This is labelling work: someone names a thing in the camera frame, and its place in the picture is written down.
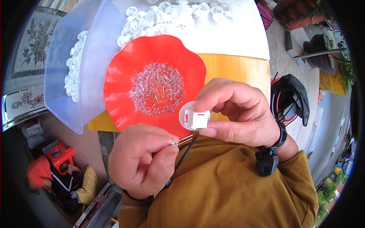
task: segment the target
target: red plastic stool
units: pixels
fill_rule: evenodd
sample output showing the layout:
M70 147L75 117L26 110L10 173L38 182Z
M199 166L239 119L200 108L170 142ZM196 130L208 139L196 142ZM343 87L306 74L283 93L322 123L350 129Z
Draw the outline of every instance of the red plastic stool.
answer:
M54 153L59 153L59 156L54 158L52 157L52 154ZM48 159L52 162L53 166L57 169L57 171L61 174L61 175L66 175L67 171L65 172L61 172L61 170L59 170L60 165L62 165L63 163L65 163L66 161L68 161L71 165L73 164L73 159L72 157L75 155L75 150L72 147L68 147L65 145L65 141L62 140L60 142L60 144L58 144L57 146L55 146L48 154L47 157Z

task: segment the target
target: road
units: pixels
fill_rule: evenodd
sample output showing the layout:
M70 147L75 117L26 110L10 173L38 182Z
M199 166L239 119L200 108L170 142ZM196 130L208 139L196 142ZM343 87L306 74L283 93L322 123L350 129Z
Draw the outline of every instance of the road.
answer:
M351 91L346 96L322 92L318 103L324 108L322 122L313 154L308 161L314 185L317 187L334 168L345 148L345 134L349 130Z

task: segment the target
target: pile of white plastic parts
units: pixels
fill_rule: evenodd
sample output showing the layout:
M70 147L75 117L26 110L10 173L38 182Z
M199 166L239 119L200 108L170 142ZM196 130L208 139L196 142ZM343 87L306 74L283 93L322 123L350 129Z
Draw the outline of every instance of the pile of white plastic parts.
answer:
M159 0L146 0L153 5L148 12L134 6L127 9L127 20L117 44L123 48L129 41L140 36L173 34L177 29L204 26L209 14L216 23L224 24L233 17L233 9L247 0L168 0L155 6Z
M81 57L84 50L86 37L89 31L82 31L77 35L78 41L71 48L70 56L66 62L69 74L65 77L65 89L68 96L72 96L74 102L78 101L78 76L80 71Z

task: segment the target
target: red wavy bowl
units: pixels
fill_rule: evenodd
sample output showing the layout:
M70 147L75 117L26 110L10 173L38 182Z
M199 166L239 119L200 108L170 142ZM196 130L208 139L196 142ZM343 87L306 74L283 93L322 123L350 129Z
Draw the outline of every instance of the red wavy bowl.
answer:
M130 93L131 78L150 62L170 63L184 78L186 97L174 113L144 116L136 110ZM161 127L184 138L189 130L178 120L178 111L193 101L204 86L207 73L203 60L189 51L180 39L171 35L142 36L129 42L111 61L104 83L104 100L114 124L123 131L131 124L144 123Z

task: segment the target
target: clear plastic container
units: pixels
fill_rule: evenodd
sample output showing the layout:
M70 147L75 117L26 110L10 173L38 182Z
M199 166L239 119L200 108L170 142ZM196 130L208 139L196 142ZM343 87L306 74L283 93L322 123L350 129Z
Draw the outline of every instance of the clear plastic container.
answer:
M120 51L116 40L125 21L110 0L89 0L66 14L55 28L45 67L45 106L78 134L106 110L103 87L109 63ZM66 61L77 35L89 30L79 73L78 102L66 95Z

